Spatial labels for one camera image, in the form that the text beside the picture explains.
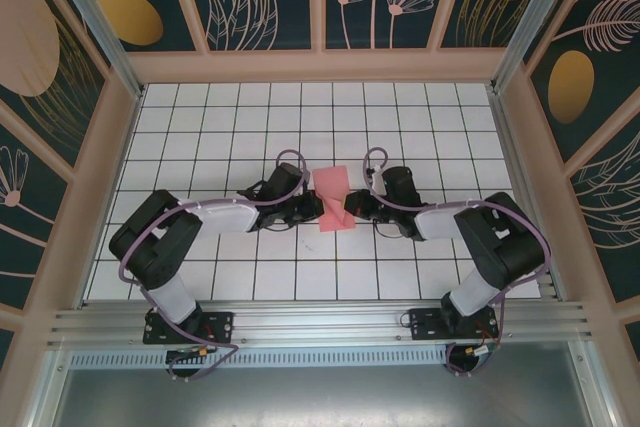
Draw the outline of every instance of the purple cable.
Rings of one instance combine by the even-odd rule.
[[[185,332],[184,330],[182,330],[174,322],[172,322],[171,319],[167,317],[167,315],[162,311],[162,309],[158,307],[158,304],[156,304],[156,302],[151,298],[147,290],[140,285],[140,282],[138,282],[135,279],[129,279],[125,276],[125,269],[127,268],[127,264],[129,263],[129,260],[131,259],[131,256],[133,255],[135,250],[140,246],[140,244],[142,244],[144,239],[146,239],[151,234],[151,232],[153,232],[153,229],[158,227],[162,222],[164,222],[166,219],[168,219],[169,217],[171,217],[172,215],[178,212],[181,212],[187,209],[200,208],[203,206],[215,205],[215,204],[241,204],[241,205],[251,205],[255,207],[267,207],[270,205],[279,204],[293,197],[295,193],[298,190],[300,190],[303,184],[308,180],[309,172],[307,171],[307,162],[305,161],[302,154],[297,150],[287,149],[287,150],[283,150],[278,154],[278,157],[276,158],[276,167],[280,165],[280,159],[284,154],[295,154],[300,160],[300,166],[302,170],[302,177],[300,178],[300,181],[295,186],[295,188],[292,189],[291,192],[289,192],[287,195],[280,197],[279,199],[269,200],[269,201],[254,201],[254,200],[248,200],[248,199],[211,199],[211,200],[204,200],[201,202],[190,202],[188,204],[178,205],[177,207],[174,207],[173,209],[168,210],[167,212],[162,214],[160,217],[158,217],[156,220],[154,220],[151,224],[149,224],[149,226],[145,230],[143,230],[140,236],[131,244],[131,247],[129,247],[129,250],[127,250],[127,253],[124,255],[124,257],[122,258],[122,261],[120,262],[120,266],[118,268],[118,277],[120,278],[120,280],[128,284],[133,284],[140,287],[140,291],[142,292],[142,295],[145,297],[145,299],[147,299],[147,301],[151,304],[151,306],[155,308],[155,310],[160,314],[162,319],[167,323],[167,325],[169,325],[169,327],[171,327],[181,336],[189,340],[192,340],[193,342],[197,342],[200,345],[231,349],[227,354],[225,354],[221,359],[215,362],[212,366],[207,367],[206,369],[202,369],[197,373],[195,373],[194,375],[192,375],[191,377],[187,377],[187,378],[178,377],[173,372],[173,367],[175,366],[176,362],[182,360],[186,356],[177,357],[169,365],[169,373],[173,377],[173,380],[181,379],[181,381],[183,382],[188,382],[189,380],[200,379],[205,375],[209,374],[210,372],[212,372],[216,367],[218,367],[218,365],[222,364],[229,357],[235,354],[238,351],[239,347],[235,344],[221,344],[218,342],[212,342],[210,340],[201,339],[199,337],[191,335],[188,332]]]
[[[513,289],[514,287],[517,287],[518,285],[522,285],[525,284],[527,282],[531,282],[532,280],[536,280],[539,277],[541,277],[542,275],[544,275],[546,272],[549,271],[549,267],[551,265],[551,249],[549,248],[549,244],[547,243],[546,239],[544,238],[544,236],[540,233],[540,231],[531,223],[529,222],[529,220],[525,219],[523,216],[521,216],[520,214],[518,214],[517,212],[514,212],[513,210],[504,207],[502,205],[499,204],[494,204],[493,202],[487,202],[484,200],[468,200],[468,201],[462,201],[462,202],[444,202],[442,204],[435,204],[435,205],[427,205],[427,206],[422,206],[422,207],[406,207],[404,205],[399,205],[399,204],[394,204],[393,202],[389,202],[388,200],[386,200],[385,198],[383,198],[382,196],[380,196],[377,192],[375,192],[373,190],[373,185],[372,182],[369,180],[369,176],[367,175],[367,168],[369,167],[370,163],[371,163],[371,154],[374,152],[381,152],[382,155],[384,156],[384,159],[382,161],[382,164],[380,165],[380,168],[384,168],[385,165],[387,165],[387,161],[389,160],[389,154],[387,153],[386,150],[384,150],[382,147],[373,147],[371,149],[369,149],[369,151],[367,152],[367,154],[364,157],[364,160],[362,161],[362,176],[364,177],[364,181],[367,185],[367,188],[369,189],[369,192],[371,193],[371,195],[378,200],[379,202],[381,202],[382,204],[388,206],[388,207],[392,207],[394,209],[397,210],[403,210],[406,212],[428,212],[430,210],[437,210],[437,209],[441,209],[441,208],[457,208],[457,207],[489,207],[491,209],[497,210],[499,212],[502,212],[506,215],[508,215],[509,217],[511,217],[512,219],[514,219],[515,221],[517,221],[518,223],[522,224],[529,232],[531,232],[531,234],[536,238],[536,240],[540,243],[540,246],[542,247],[542,251],[544,252],[544,262],[542,264],[542,266],[540,268],[538,268],[538,270],[536,272],[533,273],[533,275],[530,275],[528,277],[525,277],[523,279],[519,279],[516,280],[514,282],[512,282],[510,285],[508,285],[507,287],[505,287],[504,289],[502,289],[502,291],[500,291],[493,299],[491,299],[491,301],[489,302],[489,304],[495,305],[496,303],[500,302],[500,326],[499,326],[499,331],[498,331],[498,339],[497,339],[497,343],[500,343],[500,341],[502,340],[502,328],[504,326],[504,308],[505,308],[505,295],[507,294],[507,292],[509,292],[509,290]],[[471,375],[468,372],[464,372],[462,369],[460,369],[459,367],[456,367],[455,365],[453,365],[450,361],[449,361],[449,357],[451,356],[451,351],[453,350],[453,348],[455,347],[455,343],[453,344],[449,344],[447,346],[447,350],[445,353],[445,368],[451,372],[452,374],[468,374],[469,376]],[[493,356],[493,354],[489,355],[489,358],[487,358],[487,360],[484,361],[484,363],[475,370],[475,372],[480,372],[481,370],[483,370],[486,365],[489,363],[489,360],[491,359],[491,357]]]

